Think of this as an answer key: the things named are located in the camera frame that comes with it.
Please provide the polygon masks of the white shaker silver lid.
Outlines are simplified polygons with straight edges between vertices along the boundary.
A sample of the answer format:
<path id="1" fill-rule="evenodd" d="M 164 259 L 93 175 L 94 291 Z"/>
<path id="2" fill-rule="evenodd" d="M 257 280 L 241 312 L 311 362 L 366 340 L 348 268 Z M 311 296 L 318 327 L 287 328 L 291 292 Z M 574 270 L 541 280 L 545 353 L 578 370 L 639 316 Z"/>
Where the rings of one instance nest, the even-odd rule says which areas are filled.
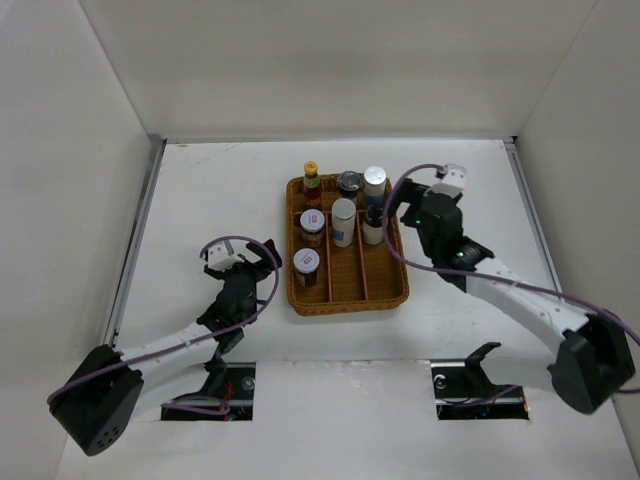
<path id="1" fill-rule="evenodd" d="M 363 198 L 366 207 L 381 205 L 386 194 L 387 173 L 379 166 L 370 166 L 363 173 Z"/>

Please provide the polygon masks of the sauce jar grey lid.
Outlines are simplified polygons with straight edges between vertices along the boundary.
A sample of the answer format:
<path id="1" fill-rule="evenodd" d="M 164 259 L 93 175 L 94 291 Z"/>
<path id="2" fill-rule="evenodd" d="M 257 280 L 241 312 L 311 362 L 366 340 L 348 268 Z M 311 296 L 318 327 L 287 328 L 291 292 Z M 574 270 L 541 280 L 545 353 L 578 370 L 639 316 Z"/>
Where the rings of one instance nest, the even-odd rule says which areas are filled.
<path id="1" fill-rule="evenodd" d="M 320 256 L 316 250 L 302 248 L 293 256 L 294 278 L 301 287 L 313 287 L 318 282 Z"/>
<path id="2" fill-rule="evenodd" d="M 324 240 L 325 215 L 317 209 L 308 209 L 300 216 L 301 238 L 309 248 L 319 247 Z"/>

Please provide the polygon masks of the white bottle black grinder cap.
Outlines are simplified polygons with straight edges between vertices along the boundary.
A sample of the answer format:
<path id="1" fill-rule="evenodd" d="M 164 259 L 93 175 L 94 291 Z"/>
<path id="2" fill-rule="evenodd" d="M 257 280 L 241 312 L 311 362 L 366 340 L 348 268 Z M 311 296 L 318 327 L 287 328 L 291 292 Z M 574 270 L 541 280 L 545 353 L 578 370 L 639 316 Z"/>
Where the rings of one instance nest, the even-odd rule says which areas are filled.
<path id="1" fill-rule="evenodd" d="M 371 205 L 364 214 L 362 225 L 363 240 L 368 245 L 378 245 L 383 241 L 382 205 Z"/>

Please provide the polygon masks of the white jar black lid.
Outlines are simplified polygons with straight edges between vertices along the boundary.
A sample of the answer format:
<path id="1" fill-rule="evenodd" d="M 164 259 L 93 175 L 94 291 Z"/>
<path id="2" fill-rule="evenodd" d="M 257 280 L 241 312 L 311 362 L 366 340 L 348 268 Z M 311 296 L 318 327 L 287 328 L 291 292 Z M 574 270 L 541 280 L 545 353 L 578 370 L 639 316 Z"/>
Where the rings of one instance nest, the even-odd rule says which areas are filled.
<path id="1" fill-rule="evenodd" d="M 336 185 L 342 198 L 350 200 L 358 206 L 358 195 L 362 188 L 363 178 L 358 172 L 347 170 L 340 173 Z"/>

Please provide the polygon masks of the white canister grey lid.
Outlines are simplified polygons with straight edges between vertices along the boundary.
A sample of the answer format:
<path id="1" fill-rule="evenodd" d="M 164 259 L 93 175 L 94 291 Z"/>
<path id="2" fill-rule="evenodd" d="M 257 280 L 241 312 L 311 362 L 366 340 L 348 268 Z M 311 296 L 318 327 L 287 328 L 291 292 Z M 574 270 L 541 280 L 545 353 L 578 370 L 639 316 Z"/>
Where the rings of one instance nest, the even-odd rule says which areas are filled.
<path id="1" fill-rule="evenodd" d="M 331 234 L 337 247 L 348 247 L 353 241 L 355 220 L 355 204 L 345 198 L 336 200 L 331 209 Z"/>

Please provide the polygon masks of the red sauce bottle yellow cap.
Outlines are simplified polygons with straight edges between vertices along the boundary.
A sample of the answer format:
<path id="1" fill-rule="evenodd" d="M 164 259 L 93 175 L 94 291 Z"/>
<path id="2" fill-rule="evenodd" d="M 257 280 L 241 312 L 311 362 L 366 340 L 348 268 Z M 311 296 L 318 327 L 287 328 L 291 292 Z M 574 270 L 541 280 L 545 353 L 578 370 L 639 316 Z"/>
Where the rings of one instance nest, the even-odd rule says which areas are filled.
<path id="1" fill-rule="evenodd" d="M 322 209 L 322 182 L 314 161 L 304 164 L 303 194 L 307 209 Z"/>

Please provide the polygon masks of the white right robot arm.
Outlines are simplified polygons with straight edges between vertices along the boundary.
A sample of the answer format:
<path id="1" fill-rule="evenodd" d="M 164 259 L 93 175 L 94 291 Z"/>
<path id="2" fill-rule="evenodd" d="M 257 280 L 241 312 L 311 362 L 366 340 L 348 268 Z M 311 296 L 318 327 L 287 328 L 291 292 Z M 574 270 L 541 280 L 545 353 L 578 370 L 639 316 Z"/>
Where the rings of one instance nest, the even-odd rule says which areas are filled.
<path id="1" fill-rule="evenodd" d="M 543 384 L 573 410 L 594 413 L 635 375 L 629 343 L 638 334 L 603 307 L 521 280 L 464 234 L 461 197 L 461 188 L 452 183 L 428 186 L 402 178 L 389 194 L 383 219 L 389 221 L 406 204 L 400 221 L 417 231 L 431 262 L 427 271 L 538 338 L 555 358 L 543 371 Z"/>

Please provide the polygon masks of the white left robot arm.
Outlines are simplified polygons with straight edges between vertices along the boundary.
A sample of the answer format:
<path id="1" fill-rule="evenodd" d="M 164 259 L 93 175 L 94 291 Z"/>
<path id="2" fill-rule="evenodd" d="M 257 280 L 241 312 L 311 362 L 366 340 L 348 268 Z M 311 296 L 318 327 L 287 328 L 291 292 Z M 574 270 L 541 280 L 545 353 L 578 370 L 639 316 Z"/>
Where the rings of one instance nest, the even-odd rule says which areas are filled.
<path id="1" fill-rule="evenodd" d="M 233 249 L 237 236 L 206 244 L 199 256 L 206 275 L 220 282 L 214 301 L 195 321 L 150 344 L 117 350 L 100 345 L 85 357 L 69 380 L 47 400 L 51 415 L 68 436 L 92 457 L 110 448 L 136 416 L 162 407 L 224 415 L 217 408 L 199 408 L 200 398 L 214 398 L 224 387 L 224 356 L 244 338 L 269 305 L 257 294 L 258 284 L 280 278 L 282 258 L 273 240 L 245 238 L 247 259 Z"/>

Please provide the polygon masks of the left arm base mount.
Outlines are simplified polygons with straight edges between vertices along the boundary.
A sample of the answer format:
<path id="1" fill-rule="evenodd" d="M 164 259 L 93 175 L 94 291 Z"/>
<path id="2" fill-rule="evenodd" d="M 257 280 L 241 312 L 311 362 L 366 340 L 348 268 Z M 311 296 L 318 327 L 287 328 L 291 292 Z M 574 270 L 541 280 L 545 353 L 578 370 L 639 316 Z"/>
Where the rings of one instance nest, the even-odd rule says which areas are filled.
<path id="1" fill-rule="evenodd" d="M 161 407 L 160 420 L 174 422 L 251 421 L 254 413 L 256 363 L 226 363 L 218 359 L 207 366 L 201 388 L 170 400 Z"/>

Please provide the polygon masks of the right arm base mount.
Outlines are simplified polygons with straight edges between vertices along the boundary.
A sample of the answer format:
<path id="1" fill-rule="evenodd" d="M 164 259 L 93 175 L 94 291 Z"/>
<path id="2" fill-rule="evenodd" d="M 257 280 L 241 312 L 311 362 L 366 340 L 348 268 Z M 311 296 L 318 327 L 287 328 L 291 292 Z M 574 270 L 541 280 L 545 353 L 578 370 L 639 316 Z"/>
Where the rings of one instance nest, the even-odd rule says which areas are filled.
<path id="1" fill-rule="evenodd" d="M 494 384 L 481 362 L 500 342 L 487 342 L 464 359 L 431 363 L 435 409 L 440 421 L 529 420 L 524 390 Z"/>

